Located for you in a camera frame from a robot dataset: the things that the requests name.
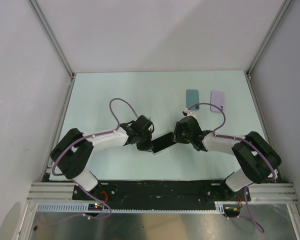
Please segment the aluminium corner post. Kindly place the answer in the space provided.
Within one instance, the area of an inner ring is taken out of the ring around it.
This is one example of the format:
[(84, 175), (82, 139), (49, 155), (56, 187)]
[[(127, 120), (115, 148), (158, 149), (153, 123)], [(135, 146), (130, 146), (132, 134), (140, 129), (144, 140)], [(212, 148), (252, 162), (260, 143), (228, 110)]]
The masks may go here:
[(275, 37), (280, 26), (284, 22), (287, 14), (289, 13), (291, 7), (295, 3), (295, 0), (284, 0), (281, 7), (279, 8), (277, 14), (274, 17), (265, 37), (263, 38), (261, 45), (259, 46), (256, 54), (254, 55), (249, 67), (247, 68), (245, 75), (248, 81), (251, 81), (252, 73), (259, 64), (263, 55), (265, 54), (267, 48), (271, 44), (273, 38)]
[(45, 17), (45, 14), (43, 13), (40, 5), (38, 4), (38, 1), (37, 0), (28, 0), (27, 2), (29, 4), (30, 8), (32, 9), (35, 17), (37, 18), (39, 24), (41, 25), (43, 32), (45, 33), (53, 50), (55, 51), (57, 57), (59, 58), (63, 68), (67, 72), (70, 79), (73, 80), (75, 77), (75, 73), (73, 72), (73, 70), (64, 54), (64, 51), (62, 50), (50, 24), (48, 23), (48, 20)]

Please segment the right aluminium corner post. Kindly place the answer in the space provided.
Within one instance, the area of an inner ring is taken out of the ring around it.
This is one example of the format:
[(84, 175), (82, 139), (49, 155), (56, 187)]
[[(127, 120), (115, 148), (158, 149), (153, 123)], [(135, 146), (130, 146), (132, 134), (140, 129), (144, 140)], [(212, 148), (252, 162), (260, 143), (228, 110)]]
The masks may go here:
[(267, 48), (271, 44), (273, 38), (275, 37), (280, 26), (284, 22), (287, 14), (289, 13), (291, 7), (295, 3), (295, 0), (284, 0), (281, 7), (279, 8), (277, 14), (274, 17), (265, 37), (263, 38), (261, 45), (259, 46), (256, 54), (254, 55), (249, 67), (247, 68), (245, 75), (248, 81), (251, 81), (252, 73), (259, 64), (263, 55), (265, 54)]

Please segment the aluminium frame rail front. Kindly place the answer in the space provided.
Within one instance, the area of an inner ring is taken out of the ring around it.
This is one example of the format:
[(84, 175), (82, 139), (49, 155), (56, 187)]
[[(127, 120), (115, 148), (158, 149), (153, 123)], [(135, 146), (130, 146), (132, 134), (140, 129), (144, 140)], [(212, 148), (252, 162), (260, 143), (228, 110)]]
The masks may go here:
[(93, 198), (115, 202), (131, 197), (181, 199), (192, 197), (198, 201), (234, 202), (248, 199), (257, 203), (297, 203), (299, 201), (291, 183), (263, 183), (233, 192), (225, 190), (220, 183), (211, 181), (109, 181), (103, 182), (89, 193), (70, 182), (33, 183), (29, 201), (90, 201)]

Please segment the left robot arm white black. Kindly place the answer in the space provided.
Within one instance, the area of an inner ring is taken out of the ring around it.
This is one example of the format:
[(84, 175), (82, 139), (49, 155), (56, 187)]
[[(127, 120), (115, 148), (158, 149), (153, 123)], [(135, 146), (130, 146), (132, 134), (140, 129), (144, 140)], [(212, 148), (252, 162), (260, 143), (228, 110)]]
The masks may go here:
[(72, 128), (51, 151), (50, 158), (61, 175), (80, 185), (84, 195), (94, 200), (100, 196), (101, 187), (97, 177), (86, 167), (92, 152), (134, 144), (140, 151), (152, 151), (153, 131), (152, 121), (144, 115), (105, 132), (84, 134)]

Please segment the teal phone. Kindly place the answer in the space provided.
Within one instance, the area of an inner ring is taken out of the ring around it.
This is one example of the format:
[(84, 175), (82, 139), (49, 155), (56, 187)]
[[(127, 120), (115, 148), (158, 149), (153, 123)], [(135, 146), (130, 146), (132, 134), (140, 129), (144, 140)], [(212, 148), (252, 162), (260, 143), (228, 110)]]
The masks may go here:
[(186, 90), (186, 108), (192, 111), (198, 111), (199, 106), (199, 91), (197, 89)]

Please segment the purple phone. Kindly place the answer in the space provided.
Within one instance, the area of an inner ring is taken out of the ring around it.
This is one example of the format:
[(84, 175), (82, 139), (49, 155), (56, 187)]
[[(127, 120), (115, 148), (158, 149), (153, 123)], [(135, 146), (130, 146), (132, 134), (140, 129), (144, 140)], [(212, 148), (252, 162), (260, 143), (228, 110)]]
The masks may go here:
[(210, 111), (220, 113), (225, 107), (225, 93), (220, 90), (212, 90), (210, 94)]

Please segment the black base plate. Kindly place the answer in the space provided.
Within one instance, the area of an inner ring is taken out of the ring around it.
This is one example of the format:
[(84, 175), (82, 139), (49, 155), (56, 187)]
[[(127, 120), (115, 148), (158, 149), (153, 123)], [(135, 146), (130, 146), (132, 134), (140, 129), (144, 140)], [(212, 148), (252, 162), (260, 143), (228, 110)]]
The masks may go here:
[(248, 190), (227, 190), (222, 180), (102, 180), (89, 193), (74, 187), (73, 200), (93, 198), (119, 210), (211, 210), (215, 202), (251, 199)]

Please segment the left aluminium corner post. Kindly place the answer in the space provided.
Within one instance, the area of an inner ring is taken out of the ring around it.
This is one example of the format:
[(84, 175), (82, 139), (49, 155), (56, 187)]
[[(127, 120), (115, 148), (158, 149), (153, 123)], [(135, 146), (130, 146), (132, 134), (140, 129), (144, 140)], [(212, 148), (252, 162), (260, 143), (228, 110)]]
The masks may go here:
[(75, 73), (73, 72), (73, 70), (64, 54), (64, 51), (62, 50), (50, 24), (48, 23), (48, 20), (45, 17), (45, 14), (43, 13), (40, 5), (38, 4), (38, 1), (37, 0), (28, 0), (27, 2), (29, 4), (30, 8), (32, 9), (35, 17), (37, 18), (39, 24), (41, 25), (43, 32), (45, 33), (53, 50), (55, 51), (57, 57), (59, 58), (63, 68), (67, 72), (70, 79), (73, 80), (75, 77)]

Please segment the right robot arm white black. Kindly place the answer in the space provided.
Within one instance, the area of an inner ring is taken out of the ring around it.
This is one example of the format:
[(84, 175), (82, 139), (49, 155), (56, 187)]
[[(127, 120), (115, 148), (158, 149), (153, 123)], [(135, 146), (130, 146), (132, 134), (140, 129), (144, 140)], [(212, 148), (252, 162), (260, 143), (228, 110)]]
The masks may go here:
[(240, 169), (229, 175), (221, 187), (222, 197), (228, 201), (237, 197), (239, 190), (246, 186), (275, 180), (275, 170), (282, 163), (276, 151), (259, 133), (251, 131), (243, 136), (230, 136), (203, 131), (192, 116), (176, 123), (173, 141), (191, 144), (198, 152), (220, 152), (236, 157)]

